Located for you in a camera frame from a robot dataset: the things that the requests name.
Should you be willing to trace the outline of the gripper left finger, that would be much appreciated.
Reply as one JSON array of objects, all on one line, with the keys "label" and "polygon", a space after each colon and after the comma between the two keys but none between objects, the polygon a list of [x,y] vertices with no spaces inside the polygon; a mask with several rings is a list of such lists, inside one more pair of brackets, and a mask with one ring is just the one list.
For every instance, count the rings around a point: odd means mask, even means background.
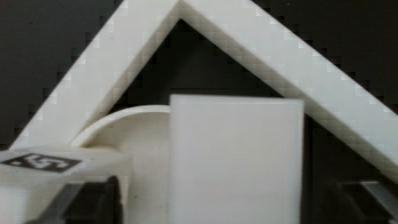
[{"label": "gripper left finger", "polygon": [[122,224],[120,187],[115,176],[67,184],[35,219],[25,224]]}]

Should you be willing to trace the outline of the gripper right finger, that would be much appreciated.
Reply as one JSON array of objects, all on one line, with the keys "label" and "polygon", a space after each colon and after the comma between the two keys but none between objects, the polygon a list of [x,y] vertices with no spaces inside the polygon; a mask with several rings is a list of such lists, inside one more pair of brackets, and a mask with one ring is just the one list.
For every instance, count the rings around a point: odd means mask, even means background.
[{"label": "gripper right finger", "polygon": [[321,224],[398,224],[398,196],[378,181],[330,183]]}]

